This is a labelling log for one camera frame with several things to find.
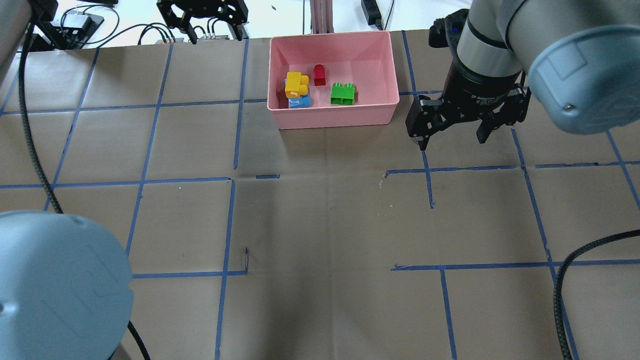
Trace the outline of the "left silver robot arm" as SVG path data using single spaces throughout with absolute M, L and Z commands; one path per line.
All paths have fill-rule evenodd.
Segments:
M 231 360 L 246 349 L 240 337 L 225 334 L 225 316 L 230 310 L 229 281 L 245 275 L 249 267 L 230 269 L 233 243 L 234 206 L 237 184 L 231 177 L 210 172 L 201 177 L 162 175 L 151 177 L 153 155 L 157 153 L 160 119 L 164 109 L 243 105 L 243 80 L 238 80 L 235 97 L 209 98 L 202 89 L 195 97 L 195 85 L 205 80 L 177 80 L 179 55 L 176 47 L 160 52 L 158 69 L 150 83 L 137 86 L 149 92 L 148 100 L 112 108 L 92 105 L 90 114 L 108 116 L 107 125 L 141 125 L 142 133 L 130 135 L 141 141 L 135 150 L 138 169 L 130 177 L 115 180 L 113 187 L 135 188 L 130 226 L 126 239 L 117 238 L 102 225 L 71 213 L 55 214 L 18 210 L 1 214 L 1 358 L 3 360 L 106 360 L 118 353 L 134 308 L 132 279 L 177 280 L 219 278 L 219 300 L 215 347 L 206 359 Z M 170 271 L 140 273 L 131 270 L 127 256 L 142 229 L 144 209 L 151 200 L 163 221 L 166 240 L 189 240 L 197 224 L 223 219 L 211 225 L 206 239 L 224 244 L 221 268 L 212 271 Z

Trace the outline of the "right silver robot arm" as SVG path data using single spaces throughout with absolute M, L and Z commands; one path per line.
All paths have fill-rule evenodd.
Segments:
M 577 135 L 639 120 L 637 0 L 474 0 L 434 21 L 429 45 L 452 61 L 441 96 L 418 95 L 407 135 L 424 151 L 453 125 L 476 122 L 478 142 L 525 120 L 535 97 Z

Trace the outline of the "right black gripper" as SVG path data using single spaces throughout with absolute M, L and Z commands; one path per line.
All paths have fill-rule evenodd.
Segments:
M 424 152 L 432 136 L 453 125 L 479 121 L 478 143 L 485 144 L 501 126 L 525 120 L 531 100 L 525 71 L 503 77 L 479 75 L 454 60 L 437 99 L 418 95 L 407 113 L 407 135 Z

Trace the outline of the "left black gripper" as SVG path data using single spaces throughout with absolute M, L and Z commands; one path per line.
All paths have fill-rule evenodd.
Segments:
M 183 26 L 183 33 L 190 43 L 197 44 L 198 36 L 190 24 L 192 18 L 217 18 L 233 25 L 233 38 L 249 39 L 249 8 L 244 0 L 158 0 L 156 2 L 164 22 L 168 26 Z

